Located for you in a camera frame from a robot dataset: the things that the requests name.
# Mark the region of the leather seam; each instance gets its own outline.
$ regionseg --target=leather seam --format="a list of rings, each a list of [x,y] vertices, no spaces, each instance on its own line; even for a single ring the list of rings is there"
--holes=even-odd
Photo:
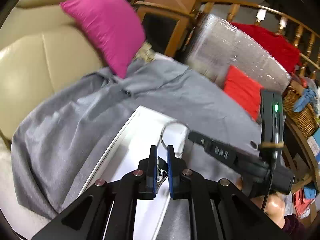
[[[52,83],[52,76],[51,76],[51,72],[50,72],[50,69],[49,69],[49,60],[48,60],[48,57],[47,57],[47,49],[45,47],[44,34],[43,33],[41,34],[41,39],[42,39],[42,44],[43,44],[43,49],[44,49],[44,57],[45,57],[45,62],[47,64],[47,70],[48,70],[48,74],[49,74],[50,84],[51,84],[53,93],[55,93],[56,91],[55,91],[53,83]]]

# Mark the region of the wicker basket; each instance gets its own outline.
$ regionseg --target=wicker basket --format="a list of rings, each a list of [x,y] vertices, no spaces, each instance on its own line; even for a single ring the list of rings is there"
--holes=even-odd
[[[296,123],[297,127],[301,130],[303,136],[308,139],[318,129],[316,116],[310,103],[300,113],[292,111],[295,102],[301,95],[293,87],[287,88],[287,93],[283,99],[283,108],[286,114]]]

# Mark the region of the magenta pillow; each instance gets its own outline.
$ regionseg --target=magenta pillow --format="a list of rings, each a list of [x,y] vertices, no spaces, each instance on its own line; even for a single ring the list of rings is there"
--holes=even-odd
[[[124,78],[145,41],[140,19],[130,4],[125,0],[67,0],[60,6],[102,51],[114,73]]]

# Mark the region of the maroon sleeve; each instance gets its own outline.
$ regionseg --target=maroon sleeve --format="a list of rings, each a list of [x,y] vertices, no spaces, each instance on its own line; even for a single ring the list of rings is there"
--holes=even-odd
[[[295,215],[284,217],[285,224],[282,230],[291,236],[292,240],[301,240],[304,238],[306,229]]]

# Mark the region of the screw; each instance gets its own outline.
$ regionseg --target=screw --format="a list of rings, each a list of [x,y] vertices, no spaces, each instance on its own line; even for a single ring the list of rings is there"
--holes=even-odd
[[[105,180],[104,179],[97,179],[94,184],[98,187],[103,186],[105,184]]]
[[[143,174],[143,170],[135,170],[133,171],[134,176],[141,176]]]
[[[220,184],[221,184],[222,186],[227,187],[227,186],[230,185],[230,181],[229,181],[228,179],[221,179],[221,180],[220,180]]]
[[[184,170],[182,171],[182,174],[183,174],[183,175],[186,175],[186,176],[190,176],[190,175],[192,174],[192,170],[190,170],[190,169],[184,169]]]

